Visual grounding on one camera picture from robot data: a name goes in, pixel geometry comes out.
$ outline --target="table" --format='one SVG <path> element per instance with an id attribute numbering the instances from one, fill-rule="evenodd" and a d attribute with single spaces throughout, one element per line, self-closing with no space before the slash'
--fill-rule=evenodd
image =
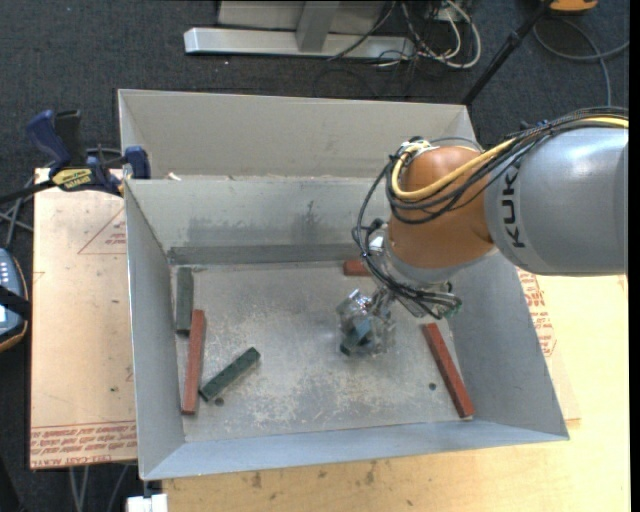
<path id="1" fill-rule="evenodd" d="M 122 201 L 49 190 L 35 213 L 30 465 L 135 459 Z M 167 480 L 170 510 L 629 510 L 626 279 L 537 280 L 570 441 Z"/>

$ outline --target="red wooden block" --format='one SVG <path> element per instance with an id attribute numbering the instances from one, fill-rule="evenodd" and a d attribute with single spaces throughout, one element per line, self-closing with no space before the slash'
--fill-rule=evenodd
<path id="1" fill-rule="evenodd" d="M 471 403 L 471 398 L 469 397 L 469 393 L 467 393 L 464 382 L 462 382 L 458 369 L 451 358 L 449 349 L 447 349 L 447 345 L 442 338 L 440 329 L 438 329 L 435 323 L 426 324 L 422 326 L 422 334 L 424 334 L 427 340 L 429 349 L 442 374 L 442 378 L 447 386 L 447 390 L 449 390 L 458 415 L 461 418 L 473 416 L 475 408 L 473 407 L 473 403 Z"/>
<path id="2" fill-rule="evenodd" d="M 204 343 L 204 311 L 194 309 L 191 313 L 191 332 L 189 334 L 189 355 L 182 394 L 182 414 L 195 414 L 198 403 L 198 387 L 202 371 L 202 345 Z"/>
<path id="3" fill-rule="evenodd" d="M 346 260 L 342 264 L 342 272 L 349 277 L 367 277 L 369 271 L 360 260 Z"/>

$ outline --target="wooden board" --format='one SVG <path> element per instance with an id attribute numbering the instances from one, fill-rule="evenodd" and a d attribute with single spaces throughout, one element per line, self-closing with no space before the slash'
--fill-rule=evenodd
<path id="1" fill-rule="evenodd" d="M 202 371 L 202 346 L 205 336 L 204 311 L 194 309 L 189 333 L 189 355 L 182 392 L 182 414 L 195 414 L 198 408 L 198 388 Z"/>
<path id="2" fill-rule="evenodd" d="M 449 353 L 447 344 L 440 333 L 440 329 L 438 329 L 438 325 L 435 322 L 425 324 L 422 326 L 422 332 L 447 386 L 451 400 L 453 400 L 453 405 L 458 411 L 458 415 L 460 418 L 470 418 L 473 416 L 475 408 L 453 361 L 453 357 Z"/>
<path id="3" fill-rule="evenodd" d="M 137 457 L 121 198 L 35 196 L 31 469 Z"/>

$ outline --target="metal stand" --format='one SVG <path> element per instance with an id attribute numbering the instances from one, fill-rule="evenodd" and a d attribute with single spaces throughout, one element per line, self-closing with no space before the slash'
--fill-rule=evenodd
<path id="1" fill-rule="evenodd" d="M 187 54 L 251 54 L 301 57 L 332 57 L 347 50 L 363 36 L 330 33 L 340 2 L 304 2 L 295 30 L 253 30 L 228 27 L 192 28 L 185 32 Z M 349 58 L 394 60 L 411 53 L 413 44 L 404 37 L 369 36 L 347 55 Z"/>

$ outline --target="cardboard sheet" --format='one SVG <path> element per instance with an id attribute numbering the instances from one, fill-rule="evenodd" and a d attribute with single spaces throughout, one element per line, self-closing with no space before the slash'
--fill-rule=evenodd
<path id="1" fill-rule="evenodd" d="M 30 467 L 136 458 L 121 198 L 35 198 Z"/>
<path id="2" fill-rule="evenodd" d="M 530 272 L 519 268 L 518 277 L 531 312 L 531 319 L 536 328 L 542 353 L 547 361 L 558 402 L 562 408 L 562 415 L 567 422 L 577 421 L 580 419 L 580 409 L 571 382 L 567 377 L 560 344 L 553 329 L 553 318 L 545 303 L 544 289 L 540 287 L 538 277 Z"/>

